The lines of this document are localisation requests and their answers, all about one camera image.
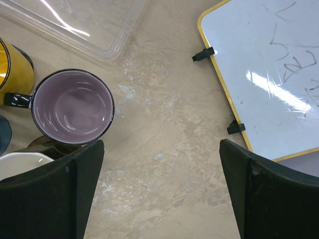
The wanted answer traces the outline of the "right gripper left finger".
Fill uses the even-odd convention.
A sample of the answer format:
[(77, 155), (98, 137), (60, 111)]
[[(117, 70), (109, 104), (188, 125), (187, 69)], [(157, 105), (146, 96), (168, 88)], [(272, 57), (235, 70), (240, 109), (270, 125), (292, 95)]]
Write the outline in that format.
[(104, 159), (95, 140), (0, 182), (2, 239), (82, 239)]

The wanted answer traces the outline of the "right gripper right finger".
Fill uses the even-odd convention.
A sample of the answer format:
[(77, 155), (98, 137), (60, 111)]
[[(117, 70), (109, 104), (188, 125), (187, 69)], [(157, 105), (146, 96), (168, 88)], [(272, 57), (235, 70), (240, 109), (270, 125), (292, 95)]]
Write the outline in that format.
[(319, 179), (223, 139), (219, 155), (242, 239), (317, 239)]

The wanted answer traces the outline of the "black mug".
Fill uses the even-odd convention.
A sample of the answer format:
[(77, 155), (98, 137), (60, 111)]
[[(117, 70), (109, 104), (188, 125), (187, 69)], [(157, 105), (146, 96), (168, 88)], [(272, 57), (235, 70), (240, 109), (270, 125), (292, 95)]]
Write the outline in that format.
[(42, 153), (13, 152), (0, 158), (0, 180), (33, 170), (54, 161)]

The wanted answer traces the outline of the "blue smiley coaster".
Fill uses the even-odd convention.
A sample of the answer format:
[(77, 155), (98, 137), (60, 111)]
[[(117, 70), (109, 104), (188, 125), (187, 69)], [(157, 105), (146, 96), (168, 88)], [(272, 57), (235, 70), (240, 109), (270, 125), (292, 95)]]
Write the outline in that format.
[(0, 116), (0, 155), (7, 150), (12, 138), (12, 129), (8, 120)]

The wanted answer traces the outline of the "purple grey mug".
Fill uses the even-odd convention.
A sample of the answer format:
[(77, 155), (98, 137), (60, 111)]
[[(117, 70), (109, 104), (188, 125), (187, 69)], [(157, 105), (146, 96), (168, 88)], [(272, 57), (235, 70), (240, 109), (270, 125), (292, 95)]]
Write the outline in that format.
[(100, 138), (115, 113), (108, 86), (96, 75), (80, 69), (63, 69), (48, 75), (31, 96), (6, 93), (3, 104), (30, 109), (43, 135), (67, 145), (84, 145)]

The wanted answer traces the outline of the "yellow mug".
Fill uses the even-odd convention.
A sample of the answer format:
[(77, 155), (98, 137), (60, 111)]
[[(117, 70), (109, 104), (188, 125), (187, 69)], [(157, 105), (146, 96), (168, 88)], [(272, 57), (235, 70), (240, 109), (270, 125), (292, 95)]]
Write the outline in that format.
[(33, 61), (23, 50), (0, 39), (0, 104), (6, 93), (28, 95), (34, 85)]

